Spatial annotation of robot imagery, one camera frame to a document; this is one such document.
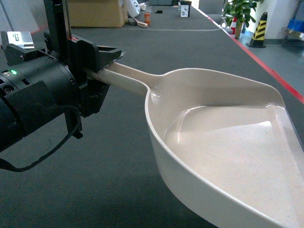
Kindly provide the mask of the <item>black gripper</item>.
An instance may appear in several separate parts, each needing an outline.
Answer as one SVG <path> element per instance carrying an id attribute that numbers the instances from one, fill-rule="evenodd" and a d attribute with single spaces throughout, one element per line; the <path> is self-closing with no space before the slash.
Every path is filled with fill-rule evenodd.
<path id="1" fill-rule="evenodd" d="M 72 73 L 80 91 L 81 115 L 88 117 L 100 111 L 107 95 L 109 84 L 88 78 L 86 69 L 100 72 L 122 58 L 124 51 L 115 47 L 97 46 L 81 37 L 64 37 L 59 40 L 50 32 L 44 33 L 47 50 L 58 58 Z"/>

